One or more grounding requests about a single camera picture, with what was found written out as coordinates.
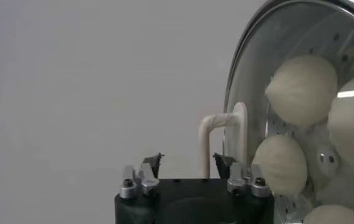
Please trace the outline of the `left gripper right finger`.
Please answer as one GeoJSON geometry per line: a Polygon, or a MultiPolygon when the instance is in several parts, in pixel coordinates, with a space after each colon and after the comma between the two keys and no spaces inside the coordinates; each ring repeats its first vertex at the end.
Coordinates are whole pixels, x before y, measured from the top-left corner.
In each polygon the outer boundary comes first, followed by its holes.
{"type": "Polygon", "coordinates": [[[236,196],[251,194],[258,198],[270,196],[270,188],[259,165],[246,165],[231,156],[214,153],[215,164],[221,179],[226,180],[227,191],[236,196]]]}

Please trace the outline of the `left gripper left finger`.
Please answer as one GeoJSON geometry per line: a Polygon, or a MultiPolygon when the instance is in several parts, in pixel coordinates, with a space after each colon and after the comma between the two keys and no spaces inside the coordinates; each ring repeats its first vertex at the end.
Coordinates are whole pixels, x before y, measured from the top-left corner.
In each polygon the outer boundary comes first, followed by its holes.
{"type": "Polygon", "coordinates": [[[159,166],[164,155],[161,153],[155,156],[146,157],[142,160],[138,171],[132,165],[123,168],[122,183],[120,185],[120,198],[136,198],[140,191],[145,197],[154,197],[158,193],[159,166]]]}

